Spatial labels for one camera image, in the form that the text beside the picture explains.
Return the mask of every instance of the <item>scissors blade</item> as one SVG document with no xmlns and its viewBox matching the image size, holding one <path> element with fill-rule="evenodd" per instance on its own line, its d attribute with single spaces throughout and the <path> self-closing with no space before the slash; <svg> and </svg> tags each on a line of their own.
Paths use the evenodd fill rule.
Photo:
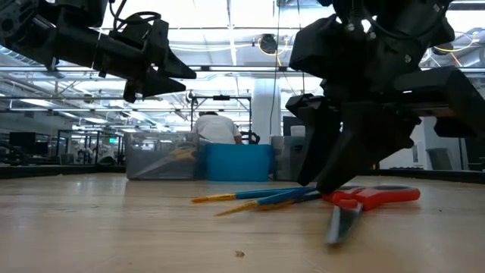
<svg viewBox="0 0 485 273">
<path fill-rule="evenodd" d="M 355 209 L 345 209 L 340 206 L 334 206 L 327 233 L 327 244 L 336 245 L 342 243 L 348 237 L 352 227 L 355 226 L 361 213 L 361 203 L 359 203 Z"/>
</svg>

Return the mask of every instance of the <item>white shirt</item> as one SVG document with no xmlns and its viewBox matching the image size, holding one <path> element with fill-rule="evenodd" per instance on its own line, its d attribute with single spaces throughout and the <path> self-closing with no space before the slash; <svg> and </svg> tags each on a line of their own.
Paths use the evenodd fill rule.
<svg viewBox="0 0 485 273">
<path fill-rule="evenodd" d="M 236 144 L 234 137 L 240 136 L 234 122 L 220 115 L 203 115 L 197 119 L 192 129 L 213 143 Z"/>
</svg>

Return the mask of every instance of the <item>plastic storage container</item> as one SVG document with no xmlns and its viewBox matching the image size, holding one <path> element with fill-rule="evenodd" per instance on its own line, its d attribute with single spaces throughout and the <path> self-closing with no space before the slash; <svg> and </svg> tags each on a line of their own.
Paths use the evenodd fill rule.
<svg viewBox="0 0 485 273">
<path fill-rule="evenodd" d="M 305 137 L 305 126 L 296 125 L 291 126 L 291 136 L 292 137 Z"/>
<path fill-rule="evenodd" d="M 270 145 L 208 144 L 205 154 L 211 181 L 268 181 Z"/>
<path fill-rule="evenodd" d="M 305 142 L 303 136 L 272 136 L 274 164 L 273 179 L 291 181 L 296 178 L 296 170 L 301 161 L 301 148 Z"/>
<path fill-rule="evenodd" d="M 196 133 L 125 133 L 127 178 L 192 180 L 198 164 Z"/>
</svg>

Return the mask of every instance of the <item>red scissors handle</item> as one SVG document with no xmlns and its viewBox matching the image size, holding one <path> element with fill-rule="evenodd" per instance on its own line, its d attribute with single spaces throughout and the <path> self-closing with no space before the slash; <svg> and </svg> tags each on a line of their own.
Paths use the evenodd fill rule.
<svg viewBox="0 0 485 273">
<path fill-rule="evenodd" d="M 421 192 L 413 187 L 375 186 L 336 190 L 330 195 L 323 195 L 323 198 L 347 209 L 353 209 L 361 203 L 362 209 L 369 211 L 388 202 L 414 201 L 420 195 Z"/>
</svg>

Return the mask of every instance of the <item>person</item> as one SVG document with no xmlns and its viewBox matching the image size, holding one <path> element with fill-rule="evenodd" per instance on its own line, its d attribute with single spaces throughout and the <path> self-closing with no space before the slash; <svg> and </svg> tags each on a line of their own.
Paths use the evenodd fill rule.
<svg viewBox="0 0 485 273">
<path fill-rule="evenodd" d="M 201 113 L 192 132 L 198 133 L 213 143 L 243 144 L 241 133 L 234 122 L 213 111 Z"/>
</svg>

